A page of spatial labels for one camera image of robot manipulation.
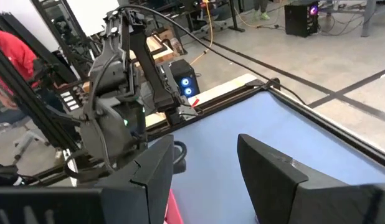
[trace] person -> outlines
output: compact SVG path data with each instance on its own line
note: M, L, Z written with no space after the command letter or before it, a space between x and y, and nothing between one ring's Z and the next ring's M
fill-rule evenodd
M254 17L260 18L261 20L269 20L270 17L267 15L267 3L269 3L269 0L254 0Z
M19 74L29 81L34 77L34 60L37 58L33 51L20 39L16 36L9 34L7 32L0 31L0 49L3 54L10 60L14 68L19 72ZM57 95L48 89L38 88L38 83L32 83L31 87L35 89L37 95L40 96L41 100L50 105L54 109L66 113L61 101L58 99ZM59 143L51 136L45 126L42 125L39 119L34 115L32 111L29 111L28 107L21 103L17 96L12 95L12 91L0 78L0 89L3 88L4 94L0 91L0 101L1 103L10 110L21 110L23 113L28 115L34 124L42 131L47 140L51 143L53 147L56 148L56 159L61 161L62 149L59 146ZM62 125L65 131L70 135L70 137L75 142L80 142L81 137L76 131L75 127L70 125Z

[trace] desk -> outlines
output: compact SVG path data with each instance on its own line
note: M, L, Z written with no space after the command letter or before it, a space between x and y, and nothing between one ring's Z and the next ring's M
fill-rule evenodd
M150 48L151 52L154 52L155 50L160 48L160 47L158 47L158 42L161 42L161 40L155 35L152 35L152 36L147 38L147 45ZM173 50L170 49L170 47L167 46L166 44L163 44L163 45L166 47L166 50L164 50L158 54L153 55L155 63L163 63L163 62L166 62L168 60L172 60L174 57ZM136 58L135 53L131 50L130 51L130 59L133 60L135 58ZM85 82L83 84L83 90L86 93L88 93L90 91L90 82Z
M171 186L185 224L256 223L237 156L240 133L347 184L385 182L384 167L263 91L172 133L188 147L187 171Z

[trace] concrete floor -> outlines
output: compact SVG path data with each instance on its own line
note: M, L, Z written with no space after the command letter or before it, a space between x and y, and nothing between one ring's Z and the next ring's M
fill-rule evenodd
M269 9L277 6L271 4ZM272 20L263 24L283 26L283 10L279 13L271 12L269 15ZM251 14L243 17L252 23ZM335 18L340 22L330 31L333 34L343 30L345 25L342 23L349 21L351 16L336 15ZM356 27L360 21L362 19L352 22L345 31ZM320 19L320 23L326 30L332 25L332 21L327 22L326 19ZM215 45L214 49L266 77L279 77L283 85L295 91L308 105L312 103L310 106L316 111L385 149L385 73L378 75L382 75L382 78L376 77L371 83L345 90L347 86L385 70L385 16L374 21L371 35L367 38L360 37L361 27L346 35L330 37L317 34L306 39L285 35L281 30L255 29L241 23L240 27L245 28L244 33L224 30L216 32L214 40L279 68L284 71L282 74ZM189 38L183 38L184 43L190 41ZM188 43L185 48L188 54L183 57L188 62L192 62L205 49L197 42ZM193 67L202 74L199 77L202 91L245 73L252 73L212 52L203 56ZM0 135L0 163L11 163L12 141L22 132L18 129ZM35 174L51 167L53 161L54 149L33 142L19 163L20 173Z

